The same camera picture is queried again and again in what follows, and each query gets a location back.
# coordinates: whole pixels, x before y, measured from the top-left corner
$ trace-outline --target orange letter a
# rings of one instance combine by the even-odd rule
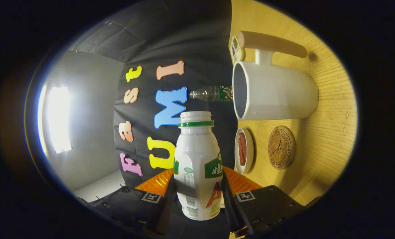
[[[206,205],[206,208],[211,206],[212,203],[218,198],[221,198],[221,189],[220,189],[220,184],[217,182],[215,184],[214,191],[212,192],[211,198],[209,199],[208,204]]]

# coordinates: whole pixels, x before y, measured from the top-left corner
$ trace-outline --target cork coaster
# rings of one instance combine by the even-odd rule
[[[273,129],[268,141],[268,154],[271,164],[277,169],[290,165],[295,156],[295,137],[285,126]]]

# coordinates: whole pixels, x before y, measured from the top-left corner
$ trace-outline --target mug handle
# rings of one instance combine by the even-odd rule
[[[271,64],[271,57],[275,51],[300,58],[308,55],[304,46],[268,34],[238,31],[236,38],[240,47],[255,49],[255,63],[257,64],[262,62]]]

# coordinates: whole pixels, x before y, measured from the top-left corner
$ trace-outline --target bright light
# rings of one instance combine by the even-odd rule
[[[41,94],[39,96],[39,103],[38,103],[38,134],[39,134],[39,141],[41,142],[42,151],[44,152],[45,156],[48,157],[47,145],[45,144],[45,140],[44,140],[44,128],[42,124],[44,99],[46,93],[47,93],[47,86],[43,86],[41,90]]]
[[[69,92],[67,87],[53,87],[48,96],[47,119],[50,138],[56,153],[69,151],[68,127]]]

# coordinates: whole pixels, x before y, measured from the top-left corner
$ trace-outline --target red sauce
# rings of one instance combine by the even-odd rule
[[[239,133],[239,159],[240,166],[246,163],[246,138],[244,133]]]

